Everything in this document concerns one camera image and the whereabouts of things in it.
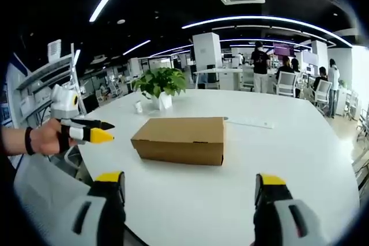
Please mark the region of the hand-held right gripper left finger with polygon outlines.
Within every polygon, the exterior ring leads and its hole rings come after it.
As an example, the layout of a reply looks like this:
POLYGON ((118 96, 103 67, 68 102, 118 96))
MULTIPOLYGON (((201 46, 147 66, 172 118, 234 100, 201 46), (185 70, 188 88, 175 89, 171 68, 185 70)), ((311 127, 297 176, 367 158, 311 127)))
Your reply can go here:
POLYGON ((74 198, 57 220, 49 245, 123 245, 125 174, 104 173, 87 194, 74 198))

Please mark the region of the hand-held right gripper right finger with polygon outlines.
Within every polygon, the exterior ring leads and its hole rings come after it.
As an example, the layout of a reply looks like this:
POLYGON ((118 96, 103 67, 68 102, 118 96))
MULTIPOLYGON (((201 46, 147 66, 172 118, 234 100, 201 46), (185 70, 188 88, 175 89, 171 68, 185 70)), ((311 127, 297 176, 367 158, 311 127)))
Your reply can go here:
POLYGON ((256 175, 254 204, 254 245, 327 244, 317 215, 280 177, 256 175))

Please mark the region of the person's left hand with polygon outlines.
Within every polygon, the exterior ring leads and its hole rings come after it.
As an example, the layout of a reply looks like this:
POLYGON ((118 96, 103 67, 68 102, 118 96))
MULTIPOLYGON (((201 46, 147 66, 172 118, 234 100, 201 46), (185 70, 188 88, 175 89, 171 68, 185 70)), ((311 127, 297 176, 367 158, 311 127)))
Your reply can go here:
POLYGON ((39 128, 33 129, 29 134, 30 146, 33 152, 45 156, 63 153, 77 142, 74 139, 65 137, 67 143, 63 146, 59 143, 58 136, 61 135, 62 125, 55 118, 51 118, 39 128))

